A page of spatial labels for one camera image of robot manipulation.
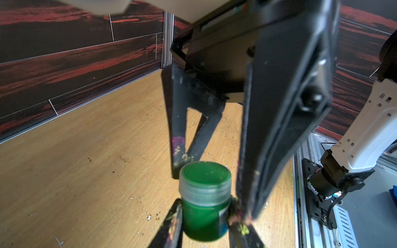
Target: blue object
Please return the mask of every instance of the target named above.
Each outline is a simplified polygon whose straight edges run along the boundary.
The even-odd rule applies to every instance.
[[[391,194],[391,198],[392,198],[393,201],[394,201],[394,205],[395,205],[396,208],[397,208],[397,186],[393,185],[393,188],[392,188],[392,189],[389,189],[389,192],[390,192],[390,194]]]

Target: cable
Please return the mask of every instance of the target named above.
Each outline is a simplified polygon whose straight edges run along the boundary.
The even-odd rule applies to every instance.
[[[323,149],[325,151],[325,148],[324,148],[324,146],[322,144],[331,144],[331,145],[333,145],[333,144],[336,144],[336,143],[323,142],[323,143],[320,143],[320,144],[321,144],[321,146],[323,147]]]
[[[331,211],[332,211],[333,207],[334,207],[338,202],[340,202],[346,195],[347,195],[347,191],[343,192],[338,198],[336,198],[336,199],[331,203],[330,207],[329,207],[328,210],[327,210],[326,218],[327,218],[327,227],[328,227],[329,230],[332,230],[332,229],[333,229],[333,228],[332,228],[332,225],[331,225],[331,218],[330,218]]]

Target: green lid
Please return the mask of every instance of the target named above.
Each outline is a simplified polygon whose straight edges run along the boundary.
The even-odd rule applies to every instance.
[[[182,199],[194,205],[220,205],[230,198],[231,173],[218,163],[191,162],[179,173],[179,192]]]

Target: green paint jar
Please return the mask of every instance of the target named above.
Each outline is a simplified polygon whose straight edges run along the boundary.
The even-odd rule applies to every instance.
[[[231,173],[214,162],[196,161],[179,173],[183,229],[197,241],[214,241],[227,232]]]

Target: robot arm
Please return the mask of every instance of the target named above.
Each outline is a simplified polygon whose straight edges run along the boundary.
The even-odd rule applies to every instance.
[[[382,152],[397,138],[397,83],[374,82],[367,103],[332,148],[338,164],[349,173],[371,170]]]
[[[364,180],[373,172],[379,156],[395,151],[397,138],[397,31],[386,41],[380,52],[378,80],[363,109],[342,139],[321,158],[323,167],[307,178],[309,194],[325,217],[327,227],[332,225],[332,208],[348,192],[361,189]],[[332,203],[330,198],[338,191],[343,194]]]

